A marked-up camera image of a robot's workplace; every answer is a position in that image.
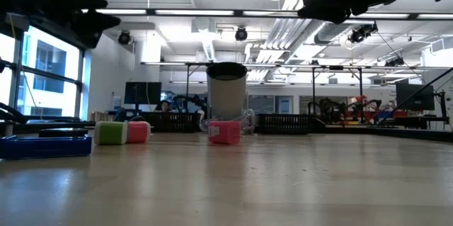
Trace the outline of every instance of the red cube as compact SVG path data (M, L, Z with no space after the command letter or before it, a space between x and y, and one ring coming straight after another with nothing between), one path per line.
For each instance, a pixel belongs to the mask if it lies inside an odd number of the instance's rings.
M241 141L241 123L237 121L212 121L209 140L213 144L236 145Z

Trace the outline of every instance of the ceiling light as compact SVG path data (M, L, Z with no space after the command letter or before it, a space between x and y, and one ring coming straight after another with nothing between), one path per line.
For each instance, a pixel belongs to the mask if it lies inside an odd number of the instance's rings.
M110 14L110 15L135 15L135 14L147 14L147 10L144 9L96 9L98 13Z
M363 13L359 16L351 16L352 18L371 18L371 19L385 19L385 18L400 18L404 19L409 17L408 13Z
M361 20L346 20L344 24L374 24L374 21L361 21Z
M141 64L159 65L159 66L185 66L182 62L142 62Z
M243 64L245 67L276 67L276 64Z
M453 14L420 14L417 18L434 18L434 19L449 19L453 18Z
M297 17L296 11L244 11L244 16Z
M222 10L156 10L157 15L181 15L181 16L233 16L233 11Z

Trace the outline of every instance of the light fixture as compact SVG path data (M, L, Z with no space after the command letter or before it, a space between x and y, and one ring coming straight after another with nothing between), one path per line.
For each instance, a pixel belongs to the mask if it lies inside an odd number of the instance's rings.
M130 30L121 30L121 34L118 36L118 42L121 45L132 44L134 39L130 36Z
M88 12L88 9L83 9L82 12ZM96 9L96 12L110 15L138 15L147 14L147 10L144 9Z
M233 11L223 10L156 10L157 15L181 15L181 16L233 16Z
M247 36L246 27L239 27L234 38L236 38L236 41L242 42L247 40Z
M244 16L298 17L296 11L244 11Z
M185 66L182 62L142 62L141 64L159 65L159 66Z
M277 67L277 64L243 64L245 67Z
M453 14L442 14L442 13L429 13L429 14L420 14L418 19L429 18L429 19L450 19L453 18Z
M370 18L370 19L387 19L398 18L404 19L409 17L408 13L362 13L359 16L351 16L352 18Z
M374 21L361 21L361 20L346 20L343 24L362 24L362 25L366 25L366 24L374 24Z

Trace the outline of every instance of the computer screen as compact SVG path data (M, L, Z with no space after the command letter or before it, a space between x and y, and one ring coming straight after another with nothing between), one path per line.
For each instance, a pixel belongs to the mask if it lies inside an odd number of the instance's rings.
M423 85L419 84L396 84L396 105L401 105L403 101L422 87ZM434 99L434 88L432 86L428 86L419 94L404 103L400 109L431 111L435 109Z
M156 105L161 101L160 82L127 82L125 92L126 104Z

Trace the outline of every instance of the security camera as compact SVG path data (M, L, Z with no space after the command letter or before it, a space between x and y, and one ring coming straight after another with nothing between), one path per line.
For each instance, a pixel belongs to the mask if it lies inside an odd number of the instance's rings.
M121 30L121 34L118 37L118 42L121 45L130 45L134 42L134 39L130 36L129 30Z
M239 27L234 36L236 41L242 42L247 39L247 31L245 27Z

